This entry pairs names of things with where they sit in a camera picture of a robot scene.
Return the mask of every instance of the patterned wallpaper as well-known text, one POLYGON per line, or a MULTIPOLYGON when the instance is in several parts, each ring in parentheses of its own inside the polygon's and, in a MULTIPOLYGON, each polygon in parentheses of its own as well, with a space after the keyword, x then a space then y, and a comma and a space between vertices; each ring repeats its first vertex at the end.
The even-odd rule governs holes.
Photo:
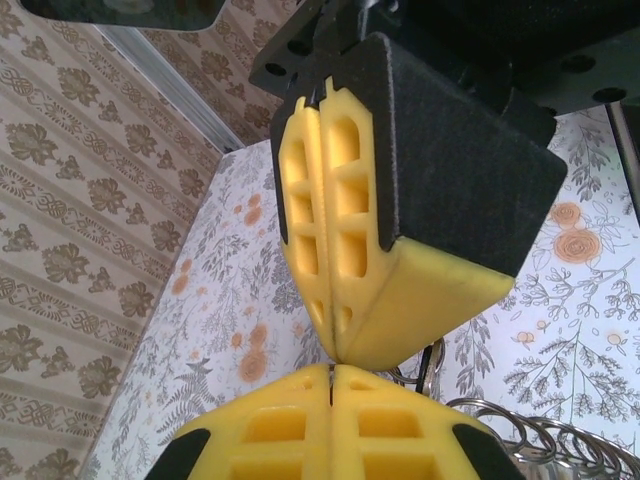
POLYGON ((0 0, 0 478, 76 477, 216 170, 207 145, 93 27, 0 0))
POLYGON ((247 145, 268 138, 279 99, 249 84, 255 55, 295 9, 295 0, 230 0, 201 32, 143 33, 247 145))

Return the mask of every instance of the floral wallpaper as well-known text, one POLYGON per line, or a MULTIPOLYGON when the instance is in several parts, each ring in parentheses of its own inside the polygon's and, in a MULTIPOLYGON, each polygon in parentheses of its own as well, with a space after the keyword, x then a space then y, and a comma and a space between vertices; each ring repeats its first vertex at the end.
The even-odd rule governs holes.
POLYGON ((247 145, 268 138, 279 99, 253 87, 253 59, 295 0, 230 0, 200 32, 143 30, 147 39, 247 145))
POLYGON ((90 26, 0 0, 0 478, 76 478, 219 153, 90 26))
MULTIPOLYGON (((640 227, 614 145, 602 108, 560 119, 551 148, 569 177, 511 294, 446 337, 437 397, 640 453, 640 227)), ((280 251, 274 187, 267 142, 221 161, 83 478, 142 478, 186 421, 327 360, 280 251)))

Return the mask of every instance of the mounting hole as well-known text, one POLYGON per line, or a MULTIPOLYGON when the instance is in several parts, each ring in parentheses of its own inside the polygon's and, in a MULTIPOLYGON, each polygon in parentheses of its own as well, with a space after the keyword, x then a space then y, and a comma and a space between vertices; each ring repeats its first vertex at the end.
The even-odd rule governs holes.
POLYGON ((565 73, 585 73, 596 66, 596 60, 587 55, 574 55, 565 58, 560 64, 560 68, 565 73))
POLYGON ((275 75, 276 77, 284 77, 287 74, 287 71, 277 63, 267 63, 264 68, 267 69, 271 75, 275 75))
POLYGON ((400 8, 400 4, 398 3, 398 0, 387 0, 385 3, 386 3, 387 12, 389 13, 396 13, 400 8))
POLYGON ((287 43, 287 48, 294 55, 306 57, 311 53, 311 46, 301 40, 291 40, 287 43))
POLYGON ((609 87, 598 90, 591 98, 598 103, 619 102, 627 96, 627 91, 622 88, 609 87))

